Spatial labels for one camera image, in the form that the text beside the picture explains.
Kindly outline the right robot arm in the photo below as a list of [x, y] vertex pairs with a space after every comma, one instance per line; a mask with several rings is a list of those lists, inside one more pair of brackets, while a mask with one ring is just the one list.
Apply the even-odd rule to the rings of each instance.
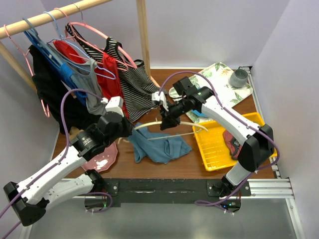
[[279, 152], [274, 143], [273, 130], [269, 125], [260, 126], [229, 108], [220, 101], [212, 85], [197, 88], [188, 77], [184, 77], [175, 82], [173, 87], [181, 96], [174, 104], [166, 100], [163, 88], [152, 95], [153, 101], [158, 101], [160, 105], [161, 130], [178, 126], [181, 115], [197, 110], [217, 121], [242, 147], [237, 162], [215, 188], [224, 201], [238, 192], [274, 152]]

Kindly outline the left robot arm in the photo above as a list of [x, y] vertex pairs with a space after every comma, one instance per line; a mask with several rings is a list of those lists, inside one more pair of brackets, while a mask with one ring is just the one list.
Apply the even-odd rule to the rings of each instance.
[[86, 193], [99, 195], [103, 191], [103, 183], [95, 170], [84, 173], [69, 188], [58, 191], [54, 186], [75, 168], [102, 153], [116, 139], [130, 136], [133, 128], [133, 123], [125, 116], [107, 112], [97, 123], [79, 132], [61, 156], [19, 183], [8, 182], [3, 190], [22, 225], [34, 224], [49, 208], [68, 197]]

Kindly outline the cream hanger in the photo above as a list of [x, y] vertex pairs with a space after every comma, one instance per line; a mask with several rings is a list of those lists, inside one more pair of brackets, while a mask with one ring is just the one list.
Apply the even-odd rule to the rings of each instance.
[[[151, 126], [151, 125], [160, 125], [161, 123], [162, 123], [162, 121], [149, 122], [149, 123], [145, 123], [145, 124], [142, 124], [140, 126], [137, 126], [134, 129], [137, 130], [137, 129], [140, 129], [140, 128], [143, 128], [143, 127], [148, 127], [148, 126]], [[187, 126], [194, 126], [195, 128], [199, 128], [199, 129], [196, 130], [195, 132], [177, 134], [177, 135], [169, 135], [169, 136], [161, 136], [161, 137], [154, 137], [154, 138], [149, 138], [149, 140], [158, 140], [158, 139], [172, 138], [172, 137], [177, 137], [177, 136], [190, 135], [190, 134], [198, 133], [198, 132], [200, 132], [202, 130], [204, 130], [206, 132], [209, 132], [209, 130], [206, 127], [204, 127], [204, 126], [202, 126], [200, 124], [193, 123], [193, 122], [181, 121], [180, 124], [181, 125], [187, 125]]]

